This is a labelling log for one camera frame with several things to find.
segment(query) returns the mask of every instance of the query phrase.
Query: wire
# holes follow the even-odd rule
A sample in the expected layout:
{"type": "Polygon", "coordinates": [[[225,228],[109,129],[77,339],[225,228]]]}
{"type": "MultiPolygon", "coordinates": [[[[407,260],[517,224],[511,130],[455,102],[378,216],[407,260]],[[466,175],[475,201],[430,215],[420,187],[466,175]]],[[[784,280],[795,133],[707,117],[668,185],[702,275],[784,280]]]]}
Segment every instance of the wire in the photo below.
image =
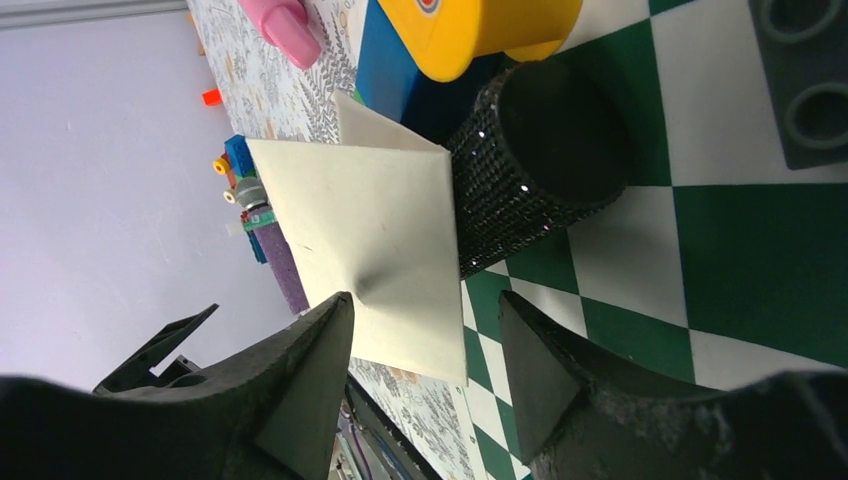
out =
{"type": "Polygon", "coordinates": [[[368,465],[368,459],[365,458],[365,452],[362,450],[362,445],[359,444],[359,434],[356,433],[353,424],[350,424],[348,429],[350,430],[350,435],[353,437],[353,443],[356,444],[356,451],[359,452],[359,456],[362,458],[362,464],[365,465],[365,473],[368,474],[368,480],[374,480],[374,477],[371,476],[371,466],[368,465]]]}

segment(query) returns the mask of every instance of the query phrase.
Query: checkered tile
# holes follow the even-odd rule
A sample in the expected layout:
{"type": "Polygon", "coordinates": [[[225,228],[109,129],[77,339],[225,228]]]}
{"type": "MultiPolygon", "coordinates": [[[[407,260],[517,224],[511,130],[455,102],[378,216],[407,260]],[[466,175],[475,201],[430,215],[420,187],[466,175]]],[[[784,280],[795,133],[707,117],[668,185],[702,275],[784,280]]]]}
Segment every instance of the checkered tile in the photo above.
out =
{"type": "Polygon", "coordinates": [[[748,2],[586,1],[564,49],[618,105],[638,160],[609,209],[464,283],[478,478],[529,474],[501,290],[699,385],[848,367],[848,165],[786,167],[748,2]]]}

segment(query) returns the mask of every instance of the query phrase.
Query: black glitter cylinder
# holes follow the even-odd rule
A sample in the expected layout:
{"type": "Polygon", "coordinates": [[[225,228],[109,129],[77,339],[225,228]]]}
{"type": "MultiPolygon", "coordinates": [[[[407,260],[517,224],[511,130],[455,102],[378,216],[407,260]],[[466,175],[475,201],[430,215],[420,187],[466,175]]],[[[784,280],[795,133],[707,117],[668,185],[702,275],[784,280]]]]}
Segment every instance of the black glitter cylinder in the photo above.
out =
{"type": "Polygon", "coordinates": [[[463,279],[612,203],[634,156],[616,109],[556,58],[492,80],[447,148],[463,279]]]}

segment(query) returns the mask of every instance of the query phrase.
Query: paper envelope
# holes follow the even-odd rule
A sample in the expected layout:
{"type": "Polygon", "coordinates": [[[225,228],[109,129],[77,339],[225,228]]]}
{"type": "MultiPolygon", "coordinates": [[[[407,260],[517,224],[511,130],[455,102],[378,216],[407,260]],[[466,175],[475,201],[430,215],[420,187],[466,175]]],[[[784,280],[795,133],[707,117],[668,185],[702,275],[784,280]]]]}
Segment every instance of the paper envelope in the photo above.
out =
{"type": "Polygon", "coordinates": [[[450,153],[334,100],[342,145],[248,140],[309,303],[351,292],[354,357],[465,385],[450,153]]]}

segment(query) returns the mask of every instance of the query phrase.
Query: blue toy block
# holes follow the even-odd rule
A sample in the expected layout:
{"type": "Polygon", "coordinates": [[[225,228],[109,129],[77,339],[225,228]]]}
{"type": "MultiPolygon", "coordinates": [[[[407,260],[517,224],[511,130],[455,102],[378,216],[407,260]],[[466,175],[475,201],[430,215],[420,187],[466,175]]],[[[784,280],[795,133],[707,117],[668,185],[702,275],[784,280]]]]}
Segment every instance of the blue toy block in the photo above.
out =
{"type": "Polygon", "coordinates": [[[256,166],[253,164],[253,156],[250,155],[244,135],[233,135],[224,142],[224,149],[227,151],[227,156],[230,157],[233,174],[238,177],[256,175],[256,166]]]}
{"type": "Polygon", "coordinates": [[[262,245],[259,244],[256,234],[247,232],[247,239],[250,240],[250,248],[253,249],[253,256],[256,257],[256,261],[262,264],[268,263],[268,259],[265,258],[265,252],[262,251],[262,245]]]}
{"type": "Polygon", "coordinates": [[[400,123],[419,70],[377,0],[368,0],[356,90],[365,106],[400,123]]]}
{"type": "Polygon", "coordinates": [[[502,53],[479,57],[453,82],[427,78],[377,0],[368,0],[356,91],[362,103],[436,144],[471,113],[477,93],[504,64],[502,53]]]}

